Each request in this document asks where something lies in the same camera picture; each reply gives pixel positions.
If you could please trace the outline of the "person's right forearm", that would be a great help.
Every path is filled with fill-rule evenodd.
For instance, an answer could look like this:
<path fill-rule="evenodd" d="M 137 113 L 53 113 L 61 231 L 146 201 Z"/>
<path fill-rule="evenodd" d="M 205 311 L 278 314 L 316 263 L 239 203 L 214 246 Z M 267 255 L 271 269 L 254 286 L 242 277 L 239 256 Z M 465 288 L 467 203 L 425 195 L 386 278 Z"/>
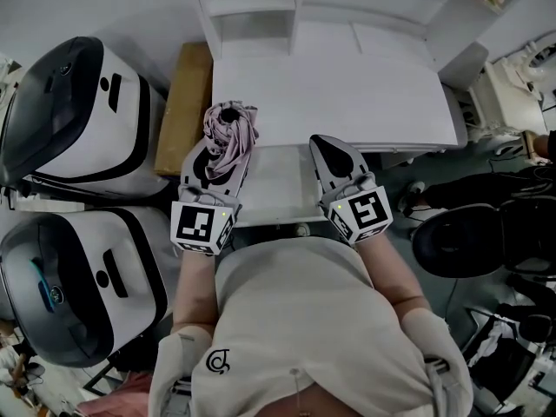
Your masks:
<path fill-rule="evenodd" d="M 400 321 L 414 309 L 430 309 L 414 272 L 385 234 L 359 242 L 355 249 L 374 288 L 391 304 Z"/>

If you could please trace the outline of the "white desk drawer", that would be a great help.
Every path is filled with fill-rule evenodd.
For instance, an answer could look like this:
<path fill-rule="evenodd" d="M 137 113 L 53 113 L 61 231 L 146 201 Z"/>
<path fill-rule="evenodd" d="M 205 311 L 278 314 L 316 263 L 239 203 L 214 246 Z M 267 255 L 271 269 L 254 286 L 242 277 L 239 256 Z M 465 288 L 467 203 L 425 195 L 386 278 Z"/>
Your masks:
<path fill-rule="evenodd" d="M 323 222 L 321 185 L 307 144 L 258 147 L 239 193 L 238 228 Z"/>

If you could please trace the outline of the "person's left forearm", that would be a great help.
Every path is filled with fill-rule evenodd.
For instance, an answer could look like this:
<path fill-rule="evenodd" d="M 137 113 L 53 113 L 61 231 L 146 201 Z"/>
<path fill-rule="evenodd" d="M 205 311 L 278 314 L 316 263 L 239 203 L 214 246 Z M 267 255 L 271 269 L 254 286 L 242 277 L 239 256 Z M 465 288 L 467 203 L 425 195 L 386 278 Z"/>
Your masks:
<path fill-rule="evenodd" d="M 213 335 L 218 318 L 214 256 L 184 251 L 175 292 L 172 331 L 193 326 Z"/>

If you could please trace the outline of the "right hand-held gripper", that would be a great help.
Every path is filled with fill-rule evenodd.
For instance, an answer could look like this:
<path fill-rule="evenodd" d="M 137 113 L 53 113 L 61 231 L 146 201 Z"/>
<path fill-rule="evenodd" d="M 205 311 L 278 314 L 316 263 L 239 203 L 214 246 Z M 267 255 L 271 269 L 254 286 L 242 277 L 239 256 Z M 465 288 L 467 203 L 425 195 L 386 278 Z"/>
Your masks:
<path fill-rule="evenodd" d="M 315 171 L 324 192 L 320 207 L 347 244 L 356 244 L 383 233 L 393 222 L 393 215 L 383 186 L 340 198 L 343 183 L 334 189 L 334 181 L 351 181 L 369 171 L 362 153 L 332 136 L 312 135 L 309 139 Z"/>

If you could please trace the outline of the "white black service robot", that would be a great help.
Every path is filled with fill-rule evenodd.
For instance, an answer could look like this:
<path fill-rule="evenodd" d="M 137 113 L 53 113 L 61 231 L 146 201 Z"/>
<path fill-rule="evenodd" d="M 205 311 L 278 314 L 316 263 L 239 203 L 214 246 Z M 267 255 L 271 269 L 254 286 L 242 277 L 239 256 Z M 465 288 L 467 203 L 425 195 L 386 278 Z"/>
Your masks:
<path fill-rule="evenodd" d="M 156 195 L 165 98 L 104 43 L 76 36 L 25 73 L 0 128 L 0 185 L 107 199 Z"/>

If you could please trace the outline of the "white black robot cyan strip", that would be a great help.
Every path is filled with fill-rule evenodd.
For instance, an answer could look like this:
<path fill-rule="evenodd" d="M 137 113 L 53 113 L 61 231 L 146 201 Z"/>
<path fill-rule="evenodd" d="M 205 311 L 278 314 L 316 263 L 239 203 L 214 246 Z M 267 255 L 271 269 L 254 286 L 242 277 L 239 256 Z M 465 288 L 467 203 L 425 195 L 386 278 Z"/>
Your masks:
<path fill-rule="evenodd" d="M 36 214 L 0 241 L 0 280 L 25 340 L 93 367 L 171 313 L 180 259 L 156 208 Z"/>

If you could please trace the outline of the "ornate cream dressing table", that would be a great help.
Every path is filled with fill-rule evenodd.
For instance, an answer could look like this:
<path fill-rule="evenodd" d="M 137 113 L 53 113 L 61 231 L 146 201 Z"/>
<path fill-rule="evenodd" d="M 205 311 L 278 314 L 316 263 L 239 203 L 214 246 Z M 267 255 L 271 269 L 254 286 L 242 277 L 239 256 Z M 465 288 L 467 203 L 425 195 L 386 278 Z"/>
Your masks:
<path fill-rule="evenodd" d="M 556 88 L 556 61 L 552 67 L 532 69 L 529 63 L 544 48 L 556 43 L 556 30 L 531 41 L 495 63 L 486 62 L 470 94 L 480 124 L 469 131 L 469 140 L 517 136 L 523 132 L 548 132 L 543 103 Z"/>

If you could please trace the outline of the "black office chair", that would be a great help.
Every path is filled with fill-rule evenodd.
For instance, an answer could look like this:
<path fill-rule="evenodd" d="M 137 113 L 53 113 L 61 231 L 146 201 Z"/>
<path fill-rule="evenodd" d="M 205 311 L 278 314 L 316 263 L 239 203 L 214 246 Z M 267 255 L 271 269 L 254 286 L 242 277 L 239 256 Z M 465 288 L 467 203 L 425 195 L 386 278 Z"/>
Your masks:
<path fill-rule="evenodd" d="M 414 258 L 432 275 L 473 278 L 505 268 L 556 277 L 556 198 L 514 199 L 498 208 L 474 204 L 423 222 L 412 237 Z"/>

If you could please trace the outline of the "person's right hand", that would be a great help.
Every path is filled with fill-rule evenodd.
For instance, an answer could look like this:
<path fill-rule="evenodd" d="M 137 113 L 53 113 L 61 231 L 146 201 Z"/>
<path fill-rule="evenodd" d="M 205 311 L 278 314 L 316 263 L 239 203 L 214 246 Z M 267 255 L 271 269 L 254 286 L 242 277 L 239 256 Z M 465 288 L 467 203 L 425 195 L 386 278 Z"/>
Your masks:
<path fill-rule="evenodd" d="M 357 178 L 348 182 L 341 190 L 339 197 L 346 198 L 352 195 L 357 195 L 360 192 L 376 189 L 375 176 L 373 172 L 367 172 L 359 175 Z"/>

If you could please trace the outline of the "person's beige shirt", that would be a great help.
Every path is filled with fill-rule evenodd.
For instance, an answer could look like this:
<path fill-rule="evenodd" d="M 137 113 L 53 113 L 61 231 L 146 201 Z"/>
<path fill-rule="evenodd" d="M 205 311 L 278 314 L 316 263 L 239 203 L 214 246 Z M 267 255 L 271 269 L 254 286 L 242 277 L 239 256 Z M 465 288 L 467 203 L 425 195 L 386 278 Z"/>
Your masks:
<path fill-rule="evenodd" d="M 321 237 L 215 258 L 213 335 L 159 344 L 149 417 L 469 417 L 473 387 L 446 322 L 400 321 L 354 247 Z"/>

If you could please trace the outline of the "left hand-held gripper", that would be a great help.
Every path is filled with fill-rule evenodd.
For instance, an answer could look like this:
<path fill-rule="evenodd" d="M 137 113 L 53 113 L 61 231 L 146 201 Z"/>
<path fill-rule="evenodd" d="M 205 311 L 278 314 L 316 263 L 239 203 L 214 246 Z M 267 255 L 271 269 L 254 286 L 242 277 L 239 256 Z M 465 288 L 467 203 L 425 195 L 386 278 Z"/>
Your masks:
<path fill-rule="evenodd" d="M 237 198 L 248 174 L 251 155 L 242 159 L 221 176 L 221 193 L 208 190 L 206 167 L 209 150 L 202 138 L 182 163 L 181 184 L 208 191 L 219 202 L 215 206 L 200 203 L 172 202 L 170 240 L 185 251 L 219 255 L 235 226 L 241 204 Z"/>

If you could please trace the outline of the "pink quilted cushion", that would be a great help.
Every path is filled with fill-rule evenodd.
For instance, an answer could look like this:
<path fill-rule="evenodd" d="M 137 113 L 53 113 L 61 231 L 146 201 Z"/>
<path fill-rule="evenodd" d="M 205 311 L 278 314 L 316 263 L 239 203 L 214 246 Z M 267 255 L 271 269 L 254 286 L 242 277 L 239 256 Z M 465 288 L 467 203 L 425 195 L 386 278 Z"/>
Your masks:
<path fill-rule="evenodd" d="M 150 373 L 129 373 L 125 382 L 103 397 L 77 406 L 84 417 L 148 417 Z"/>

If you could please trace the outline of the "oval dressing table mirror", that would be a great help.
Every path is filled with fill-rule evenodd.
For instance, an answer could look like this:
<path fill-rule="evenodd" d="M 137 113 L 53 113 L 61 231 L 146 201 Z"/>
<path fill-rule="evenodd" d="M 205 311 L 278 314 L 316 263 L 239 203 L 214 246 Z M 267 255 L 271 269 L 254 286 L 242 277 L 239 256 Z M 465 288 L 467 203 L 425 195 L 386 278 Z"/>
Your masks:
<path fill-rule="evenodd" d="M 532 69 L 552 67 L 554 61 L 556 61 L 556 43 L 536 54 L 529 63 L 529 67 Z"/>

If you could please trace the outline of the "person's left hand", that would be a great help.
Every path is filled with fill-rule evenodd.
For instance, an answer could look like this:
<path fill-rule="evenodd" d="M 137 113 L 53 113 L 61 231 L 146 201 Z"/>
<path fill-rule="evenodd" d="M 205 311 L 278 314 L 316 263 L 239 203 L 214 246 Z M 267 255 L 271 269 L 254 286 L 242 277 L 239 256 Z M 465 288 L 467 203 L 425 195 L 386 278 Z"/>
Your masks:
<path fill-rule="evenodd" d="M 208 191 L 182 184 L 178 187 L 179 201 L 183 203 L 200 203 L 202 205 L 215 206 L 219 200 Z"/>

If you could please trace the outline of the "brown cardboard box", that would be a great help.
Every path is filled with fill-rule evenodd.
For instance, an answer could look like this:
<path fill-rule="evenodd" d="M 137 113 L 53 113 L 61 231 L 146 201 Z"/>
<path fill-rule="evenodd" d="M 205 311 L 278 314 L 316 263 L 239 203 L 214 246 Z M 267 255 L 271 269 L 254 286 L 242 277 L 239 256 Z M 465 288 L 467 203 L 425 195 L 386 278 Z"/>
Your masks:
<path fill-rule="evenodd" d="M 155 172 L 178 177 L 188 153 L 202 138 L 212 101 L 213 57 L 206 43 L 185 43 L 176 62 L 156 151 Z"/>

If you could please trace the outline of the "white desk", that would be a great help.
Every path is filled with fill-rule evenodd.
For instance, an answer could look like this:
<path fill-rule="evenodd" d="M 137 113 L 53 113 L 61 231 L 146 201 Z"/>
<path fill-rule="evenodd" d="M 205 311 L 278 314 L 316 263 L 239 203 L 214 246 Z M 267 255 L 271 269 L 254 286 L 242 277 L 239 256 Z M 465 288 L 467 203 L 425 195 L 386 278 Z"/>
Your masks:
<path fill-rule="evenodd" d="M 196 0 L 212 99 L 259 110 L 262 147 L 456 142 L 440 71 L 497 18 L 482 0 Z"/>

